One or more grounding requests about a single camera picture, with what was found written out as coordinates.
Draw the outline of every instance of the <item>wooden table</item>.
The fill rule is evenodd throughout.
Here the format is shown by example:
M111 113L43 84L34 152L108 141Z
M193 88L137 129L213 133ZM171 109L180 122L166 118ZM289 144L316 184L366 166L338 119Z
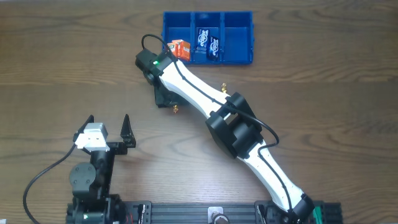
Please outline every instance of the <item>wooden table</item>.
M279 133L271 153L285 173L314 200L341 202L345 223L398 221L398 2L383 0L0 2L0 219L29 223L26 185L90 114L108 140L130 115L137 148L116 158L111 187L123 200L271 199L199 112L158 109L134 65L141 37L162 32L163 11L208 10L253 10L254 61L190 70L244 95ZM33 185L38 220L64 222L69 172L88 160L76 150Z

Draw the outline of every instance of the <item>blue tray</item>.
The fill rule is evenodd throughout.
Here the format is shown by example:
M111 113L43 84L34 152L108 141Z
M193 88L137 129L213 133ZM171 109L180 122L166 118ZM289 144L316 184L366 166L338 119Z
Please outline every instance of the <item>blue tray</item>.
M198 29L210 30L219 38L219 59L207 59L197 51ZM164 12L162 37L166 42L183 39L191 43L191 64L250 64L253 61L253 21L251 11Z

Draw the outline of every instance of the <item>green object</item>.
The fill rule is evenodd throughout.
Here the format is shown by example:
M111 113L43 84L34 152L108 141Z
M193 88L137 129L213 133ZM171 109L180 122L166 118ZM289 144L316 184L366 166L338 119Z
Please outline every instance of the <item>green object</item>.
M323 224L321 207L316 206L314 210L312 210L312 215L316 224Z

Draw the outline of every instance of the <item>wire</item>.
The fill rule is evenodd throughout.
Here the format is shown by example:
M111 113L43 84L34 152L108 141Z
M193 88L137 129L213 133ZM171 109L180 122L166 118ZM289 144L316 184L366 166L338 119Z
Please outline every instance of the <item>wire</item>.
M37 174L30 182L29 184L26 186L25 192L24 192L24 196L23 196L23 203L24 203L24 209L26 212L26 215L32 220L33 223L35 224L40 224L31 214L31 212L29 211L29 209L27 208L27 203L26 203L26 197L27 197L27 193L30 189L30 187L32 186L32 184L39 178L41 177L43 174L45 174L47 171L49 171L50 169L53 169L56 165L60 164L61 162L63 162L75 149L75 143L73 143L73 146L70 148L70 150L68 151L68 153L66 153L60 160L58 160L57 162L54 162L51 166L47 167L46 169L44 169L42 172L40 172L39 174Z
M272 166L265 160L265 158L264 158L264 157L262 156L262 154L261 154L261 150L262 150L262 149L265 149L265 148L268 148L268 147L273 147L273 146L276 146L276 145L279 144L279 137L278 137L278 135L276 134L276 132L275 132L270 126L268 126L266 123L264 123L264 122L262 122L261 120L259 120L259 119L255 118L255 117L251 116L250 114L247 114L247 113L245 113L245 112L243 112L243 111L241 111L241 110L237 110L236 108L233 108L233 107L231 107L231 106L228 106L228 105L226 105L226 104L224 104L224 103L221 103L221 102L219 102L218 100L212 98L210 95L208 95L207 93L205 93L204 91L202 91L201 89L199 89L198 87L196 87L192 82L190 82L189 80L187 80L187 78L182 74L182 72L180 71L180 69L179 69L179 67L178 67L178 65L177 65L177 58L173 55L172 51L170 50L169 45L167 45L166 41L164 41L162 38L160 38L160 37L158 37L158 36L156 36L156 35L154 35L154 34L146 34L146 35L142 36L141 45L142 45L142 48L143 48L143 49L145 49L144 39L145 39L146 37L153 37L153 38L156 38L156 39L158 39L159 41L161 41L161 43L162 43L162 44L165 46L165 48L167 49L168 54L169 54L170 58L172 59L172 61L173 61L173 63L174 63L175 69L177 69L178 74L180 74L182 80L185 80L190 86L192 86L194 89L196 89L197 91L199 91L201 94L203 94L205 97L207 97L208 99L210 99L212 102L217 103L217 104L220 105L221 107L224 107L224 108L230 110L230 112L237 113L237 114L239 114L240 116L243 116L243 117L245 117L245 118L247 118L247 119L250 119L251 121L253 121L253 122L255 122L255 123L260 124L262 127L266 128L266 129L275 137L275 142L274 142L274 143L272 143L272 144L266 144L265 146L261 146L261 147L258 149L257 153L259 154L260 159L261 159L261 160L270 168L270 170L275 174L275 176L278 178L279 182L282 184L282 188L285 190L286 197L287 197L287 201L288 201L288 203L289 203L289 210L288 210L289 219L288 219L288 222L290 223L290 219L291 219L292 211L293 211L293 210L292 210L292 202L291 202L291 200L290 200L290 196L289 196L289 193L288 193L288 191L287 191L287 188L286 188L284 182L282 181L282 179L280 178L279 174L274 170L274 168L272 168Z

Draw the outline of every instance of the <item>white robotic arm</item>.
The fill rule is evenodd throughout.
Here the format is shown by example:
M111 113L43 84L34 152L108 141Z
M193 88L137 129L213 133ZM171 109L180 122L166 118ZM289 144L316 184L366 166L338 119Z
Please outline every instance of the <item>white robotic arm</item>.
M282 211L294 216L291 217L294 223L301 223L300 220L307 218L313 210L312 200L289 180L270 155L268 148L259 151L260 147L266 145L260 135L260 125L241 117L239 112L230 123L226 121L231 113L220 104L232 106L255 117L246 100L239 93L229 96L210 87L194 76L178 60L176 65L181 72L180 74L173 60L174 58L166 51L156 55L144 49L136 56L137 67L143 71L148 82L155 87L157 105L165 107L178 103L174 101L173 94L181 96L192 104L207 118L206 125L217 145L233 158L237 157L245 162L270 192L272 201ZM163 103L158 104L156 97L161 98ZM268 164L259 157L259 152Z

